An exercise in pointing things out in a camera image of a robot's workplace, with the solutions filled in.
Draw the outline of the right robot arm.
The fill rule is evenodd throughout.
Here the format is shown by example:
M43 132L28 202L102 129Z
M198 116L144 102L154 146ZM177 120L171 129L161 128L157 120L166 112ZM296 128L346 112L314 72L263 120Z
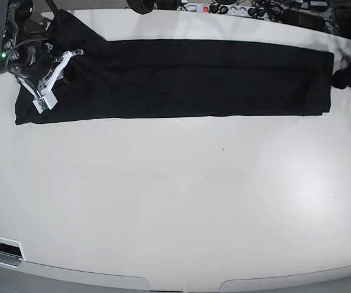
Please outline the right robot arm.
M51 90L69 60L84 53L57 47L62 33L59 9L54 1L46 3L54 15L53 28L48 21L31 19L32 1L0 1L0 74L12 74L36 95Z

